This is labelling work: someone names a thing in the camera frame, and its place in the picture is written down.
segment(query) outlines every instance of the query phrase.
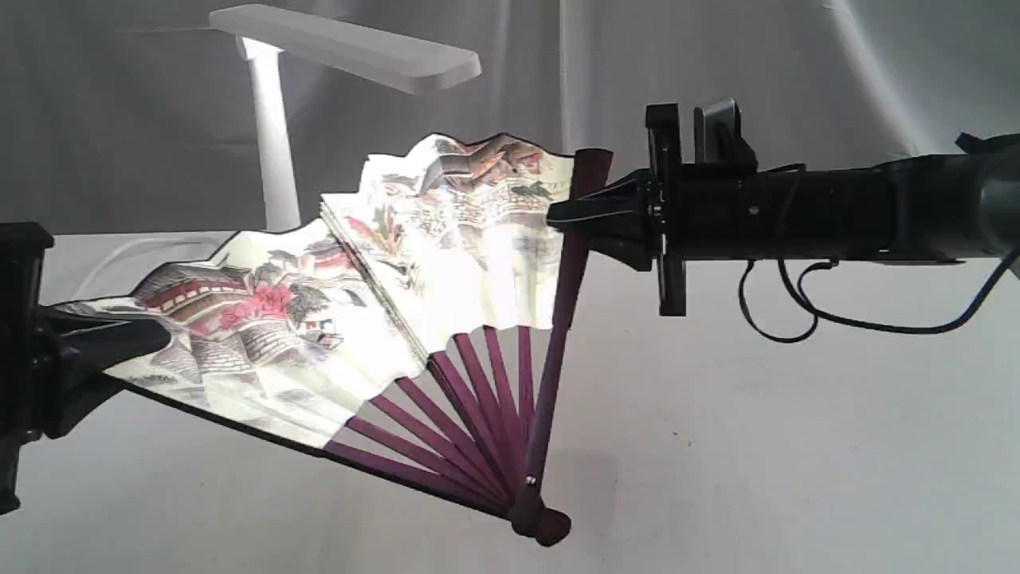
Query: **painted paper fan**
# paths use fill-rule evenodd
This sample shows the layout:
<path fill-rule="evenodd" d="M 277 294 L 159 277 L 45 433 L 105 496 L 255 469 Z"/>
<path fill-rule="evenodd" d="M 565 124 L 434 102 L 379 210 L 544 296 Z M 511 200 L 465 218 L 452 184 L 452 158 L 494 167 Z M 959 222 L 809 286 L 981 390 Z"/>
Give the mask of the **painted paper fan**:
<path fill-rule="evenodd" d="M 588 246 L 545 217 L 605 185 L 610 159 L 429 136 L 370 156 L 359 191 L 324 195 L 304 227 L 239 232 L 126 297 L 62 309 L 171 333 L 107 371 L 131 390 L 551 545 L 570 521 L 541 487 Z"/>

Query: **folding fan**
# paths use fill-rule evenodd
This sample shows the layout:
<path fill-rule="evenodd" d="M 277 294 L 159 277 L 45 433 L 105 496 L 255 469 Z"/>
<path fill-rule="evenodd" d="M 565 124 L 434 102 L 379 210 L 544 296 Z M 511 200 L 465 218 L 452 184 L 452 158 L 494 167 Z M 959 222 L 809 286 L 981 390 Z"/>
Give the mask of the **folding fan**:
<path fill-rule="evenodd" d="M 546 212 L 601 189 L 611 156 L 432 135 L 370 156 L 358 193 L 324 195 L 301 228 L 241 231 L 126 297 L 61 308 L 171 333 L 107 371 L 135 393 L 551 545 L 570 529 L 541 487 L 588 245 Z M 550 331 L 538 397 L 533 330 Z"/>

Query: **white desk lamp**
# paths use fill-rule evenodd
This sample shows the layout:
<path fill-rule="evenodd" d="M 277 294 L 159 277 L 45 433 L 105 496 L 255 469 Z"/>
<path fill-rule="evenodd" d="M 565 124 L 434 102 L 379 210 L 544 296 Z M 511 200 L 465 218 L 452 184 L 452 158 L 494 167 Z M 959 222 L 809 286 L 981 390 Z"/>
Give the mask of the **white desk lamp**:
<path fill-rule="evenodd" d="M 209 23 L 238 37 L 251 68 L 265 223 L 271 231 L 301 224 L 279 52 L 409 94 L 445 90 L 481 73 L 478 54 L 469 50 L 261 4 L 216 10 Z"/>

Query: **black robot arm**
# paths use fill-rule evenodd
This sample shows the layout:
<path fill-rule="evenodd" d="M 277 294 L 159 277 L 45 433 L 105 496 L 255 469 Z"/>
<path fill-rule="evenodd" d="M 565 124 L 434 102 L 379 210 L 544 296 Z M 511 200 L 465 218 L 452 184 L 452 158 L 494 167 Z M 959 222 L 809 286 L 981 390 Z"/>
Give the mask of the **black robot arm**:
<path fill-rule="evenodd" d="M 959 325 L 898 328 L 820 312 L 795 289 L 784 261 L 828 261 L 809 267 L 817 270 L 840 260 L 948 265 L 1003 257 L 986 283 L 990 291 L 1020 254 L 1020 135 L 980 140 L 964 134 L 957 140 L 961 154 L 812 171 L 803 164 L 760 170 L 733 100 L 695 110 L 692 163 L 680 154 L 676 104 L 648 106 L 646 127 L 649 167 L 588 197 L 554 204 L 548 220 L 585 230 L 593 249 L 634 269 L 655 266 L 662 316 L 686 314 L 686 261 L 746 260 L 750 270 L 753 261 L 775 259 L 787 292 L 816 321 L 945 332 Z M 973 315 L 976 307 L 968 311 Z"/>

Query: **white table surface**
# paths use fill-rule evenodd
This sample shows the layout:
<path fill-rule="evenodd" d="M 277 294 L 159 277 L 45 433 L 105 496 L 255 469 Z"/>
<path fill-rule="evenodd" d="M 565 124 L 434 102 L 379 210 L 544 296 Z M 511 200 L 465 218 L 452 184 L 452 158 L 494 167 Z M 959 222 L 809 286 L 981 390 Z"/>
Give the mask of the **white table surface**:
<path fill-rule="evenodd" d="M 123 240 L 59 238 L 44 301 Z M 156 264 L 210 250 L 125 259 L 89 295 L 125 293 Z M 838 312 L 934 323 L 991 266 L 846 265 L 810 286 Z M 1020 283 L 1007 277 L 952 335 L 823 326 L 783 347 L 743 324 L 742 269 L 692 264 L 691 317 L 660 319 L 653 276 L 593 257 L 549 459 L 547 500 L 574 520 L 556 549 L 124 395 L 24 450 L 24 508 L 0 520 L 0 560 L 18 574 L 1015 571 Z M 763 325 L 790 333 L 807 320 L 780 290 L 763 265 L 750 300 Z"/>

